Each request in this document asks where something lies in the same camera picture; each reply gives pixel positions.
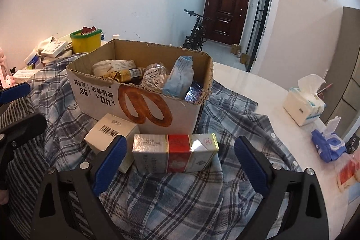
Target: door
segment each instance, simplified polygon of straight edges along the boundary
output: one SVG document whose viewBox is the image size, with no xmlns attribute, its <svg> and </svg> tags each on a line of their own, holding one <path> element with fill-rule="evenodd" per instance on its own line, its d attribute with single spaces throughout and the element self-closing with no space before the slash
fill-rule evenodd
<svg viewBox="0 0 360 240">
<path fill-rule="evenodd" d="M 249 40 L 248 48 L 246 49 L 246 54 L 248 59 L 246 61 L 246 71 L 250 72 L 251 67 L 253 66 L 259 46 L 261 44 L 262 37 L 264 36 L 266 29 L 266 22 L 268 21 L 269 10 L 272 0 L 259 0 L 255 15 L 254 25 L 251 31 L 251 36 Z"/>
<path fill-rule="evenodd" d="M 239 44 L 249 0 L 206 0 L 204 21 L 207 37 L 225 44 Z"/>
</svg>

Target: white table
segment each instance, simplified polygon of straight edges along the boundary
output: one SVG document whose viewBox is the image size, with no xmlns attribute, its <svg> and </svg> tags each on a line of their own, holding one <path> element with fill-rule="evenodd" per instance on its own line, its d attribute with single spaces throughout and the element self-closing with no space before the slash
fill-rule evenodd
<svg viewBox="0 0 360 240">
<path fill-rule="evenodd" d="M 323 122 L 318 119 L 314 123 L 299 127 L 282 107 L 287 91 L 259 76 L 214 63 L 214 80 L 257 102 L 259 105 L 255 112 L 269 117 L 275 134 L 289 149 L 300 167 L 303 170 L 308 167 L 314 169 L 325 199 L 329 239 L 334 240 L 344 224 L 349 193 L 339 191 L 334 163 L 323 162 L 311 141 L 311 131 L 315 128 L 320 131 L 324 129 Z"/>
</svg>

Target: hallway floor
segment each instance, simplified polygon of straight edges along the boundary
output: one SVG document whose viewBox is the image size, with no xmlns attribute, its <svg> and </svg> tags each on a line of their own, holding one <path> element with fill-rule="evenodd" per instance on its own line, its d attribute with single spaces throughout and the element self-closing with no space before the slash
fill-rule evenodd
<svg viewBox="0 0 360 240">
<path fill-rule="evenodd" d="M 231 46 L 208 40 L 203 44 L 203 51 L 209 54 L 216 63 L 246 71 L 245 65 L 241 64 L 240 59 L 231 53 Z"/>
</svg>

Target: yellow bucket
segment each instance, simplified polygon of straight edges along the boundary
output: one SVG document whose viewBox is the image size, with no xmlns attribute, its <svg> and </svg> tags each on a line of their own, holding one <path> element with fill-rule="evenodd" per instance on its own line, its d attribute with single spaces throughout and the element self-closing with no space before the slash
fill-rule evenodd
<svg viewBox="0 0 360 240">
<path fill-rule="evenodd" d="M 101 29 L 82 35 L 82 30 L 70 34 L 74 53 L 91 52 L 101 46 Z"/>
</svg>

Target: blue gripper pad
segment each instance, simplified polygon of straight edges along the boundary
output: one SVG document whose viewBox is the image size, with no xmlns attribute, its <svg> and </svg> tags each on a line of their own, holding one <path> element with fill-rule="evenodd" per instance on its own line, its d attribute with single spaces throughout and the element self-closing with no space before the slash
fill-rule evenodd
<svg viewBox="0 0 360 240">
<path fill-rule="evenodd" d="M 22 97 L 29 95 L 30 85 L 22 83 L 15 85 L 0 92 L 0 104 L 7 104 Z"/>
<path fill-rule="evenodd" d="M 255 192 L 266 197 L 269 193 L 268 177 L 240 137 L 235 140 L 234 151 Z"/>
<path fill-rule="evenodd" d="M 92 192 L 95 197 L 107 191 L 112 179 L 127 152 L 126 138 L 120 136 L 106 159 L 103 161 L 95 174 L 95 181 L 92 185 Z"/>
</svg>

